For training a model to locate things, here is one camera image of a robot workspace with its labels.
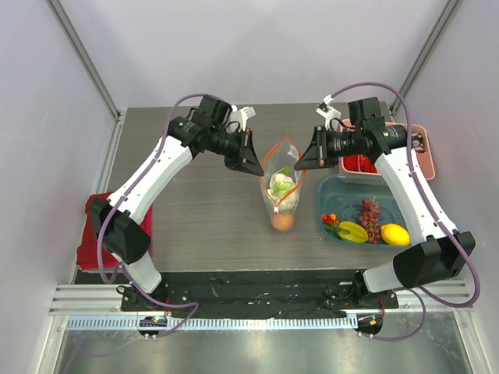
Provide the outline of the clear orange-zip plastic bag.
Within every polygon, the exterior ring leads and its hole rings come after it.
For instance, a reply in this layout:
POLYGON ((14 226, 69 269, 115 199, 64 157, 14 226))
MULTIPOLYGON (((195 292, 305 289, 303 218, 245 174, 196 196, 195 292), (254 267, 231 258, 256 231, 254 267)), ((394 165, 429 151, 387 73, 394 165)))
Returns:
POLYGON ((294 166, 302 153, 286 133, 262 161, 264 176, 259 177, 260 189, 272 227, 280 232, 290 231, 295 223, 305 171, 294 166))

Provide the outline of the white cauliflower with leaves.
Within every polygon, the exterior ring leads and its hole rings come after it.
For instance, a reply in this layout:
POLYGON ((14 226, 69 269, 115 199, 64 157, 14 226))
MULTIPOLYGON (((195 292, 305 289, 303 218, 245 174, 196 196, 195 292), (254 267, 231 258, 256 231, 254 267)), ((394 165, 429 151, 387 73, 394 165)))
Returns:
POLYGON ((290 212, 296 208, 299 201, 297 187, 291 168, 282 168, 271 176, 267 194, 275 213, 290 212))

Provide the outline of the cherry tomato sprig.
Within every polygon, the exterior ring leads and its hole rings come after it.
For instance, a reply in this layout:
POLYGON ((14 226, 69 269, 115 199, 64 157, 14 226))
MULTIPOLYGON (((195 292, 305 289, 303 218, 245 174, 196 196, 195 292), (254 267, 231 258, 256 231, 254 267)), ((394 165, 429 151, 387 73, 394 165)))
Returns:
POLYGON ((339 233, 342 229, 339 227, 340 223, 335 214, 323 214, 321 216, 321 222, 323 224, 324 230, 332 237, 339 238, 339 233))

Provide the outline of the orange peach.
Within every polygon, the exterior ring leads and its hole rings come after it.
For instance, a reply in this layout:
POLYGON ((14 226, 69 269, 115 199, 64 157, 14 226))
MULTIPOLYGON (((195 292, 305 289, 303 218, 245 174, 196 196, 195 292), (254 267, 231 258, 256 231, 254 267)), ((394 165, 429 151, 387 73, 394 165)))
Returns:
POLYGON ((277 213, 271 215, 271 224, 278 231, 289 231, 293 228, 295 218, 291 213, 277 213))

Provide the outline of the yellow starfruit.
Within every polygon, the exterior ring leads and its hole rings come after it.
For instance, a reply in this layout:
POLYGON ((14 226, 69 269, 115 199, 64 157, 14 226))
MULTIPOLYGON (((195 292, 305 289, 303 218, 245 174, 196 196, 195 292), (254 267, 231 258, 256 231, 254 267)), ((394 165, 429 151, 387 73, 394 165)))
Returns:
POLYGON ((359 224, 351 221, 342 221, 338 225, 338 236, 347 242, 365 243, 369 240, 367 231, 359 224))

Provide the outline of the red grape bunch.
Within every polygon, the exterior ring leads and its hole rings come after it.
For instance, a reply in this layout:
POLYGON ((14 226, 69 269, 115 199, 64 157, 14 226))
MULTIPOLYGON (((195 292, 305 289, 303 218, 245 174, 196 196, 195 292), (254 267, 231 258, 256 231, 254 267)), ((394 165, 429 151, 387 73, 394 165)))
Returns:
POLYGON ((379 222, 380 215, 381 208, 379 203, 374 199, 362 200, 358 222, 366 230, 368 242, 371 244, 380 244, 382 240, 379 222))

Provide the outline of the yellow lemon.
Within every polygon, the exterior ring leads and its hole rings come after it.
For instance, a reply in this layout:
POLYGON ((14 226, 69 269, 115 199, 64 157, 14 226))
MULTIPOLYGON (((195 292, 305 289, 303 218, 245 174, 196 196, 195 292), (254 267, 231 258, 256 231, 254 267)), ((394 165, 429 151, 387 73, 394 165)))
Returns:
POLYGON ((385 224, 380 228, 380 233, 388 245, 407 246, 411 242, 407 230, 398 224, 385 224))

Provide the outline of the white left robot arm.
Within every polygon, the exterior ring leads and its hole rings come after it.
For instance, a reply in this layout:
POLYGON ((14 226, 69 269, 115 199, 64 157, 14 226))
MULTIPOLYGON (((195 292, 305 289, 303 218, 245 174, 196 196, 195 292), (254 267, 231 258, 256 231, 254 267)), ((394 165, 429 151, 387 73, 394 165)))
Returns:
POLYGON ((97 240, 97 266, 104 271, 102 251, 107 249, 140 289, 139 301, 150 311, 159 310, 166 292, 161 275, 148 252, 151 238, 140 226, 165 186, 199 153, 223 156, 227 169, 263 175, 253 148, 253 133, 246 123, 255 115, 244 107, 229 116, 228 124, 194 115, 172 119, 151 154, 119 189, 107 199, 94 199, 90 219, 97 240))

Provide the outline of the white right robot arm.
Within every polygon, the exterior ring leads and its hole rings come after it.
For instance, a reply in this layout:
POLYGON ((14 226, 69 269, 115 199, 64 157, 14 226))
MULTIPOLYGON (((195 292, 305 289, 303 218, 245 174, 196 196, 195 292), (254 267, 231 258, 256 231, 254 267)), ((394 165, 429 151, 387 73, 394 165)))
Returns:
POLYGON ((404 125, 364 132, 314 128, 297 170, 329 168, 339 157, 362 154, 373 163, 395 198, 410 236, 410 246, 392 261, 365 270, 352 288, 353 301, 368 308, 382 291, 417 288, 456 277, 476 242, 442 210, 419 167, 412 137, 404 125))

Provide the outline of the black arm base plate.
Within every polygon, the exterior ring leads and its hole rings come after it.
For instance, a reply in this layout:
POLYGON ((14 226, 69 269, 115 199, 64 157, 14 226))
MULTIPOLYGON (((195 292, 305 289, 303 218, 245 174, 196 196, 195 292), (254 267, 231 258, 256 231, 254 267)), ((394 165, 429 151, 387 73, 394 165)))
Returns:
POLYGON ((132 286, 118 286, 123 312, 159 312, 198 319, 320 319, 353 309, 397 309, 394 292, 362 298, 355 270, 247 270, 164 272, 145 299, 132 286))

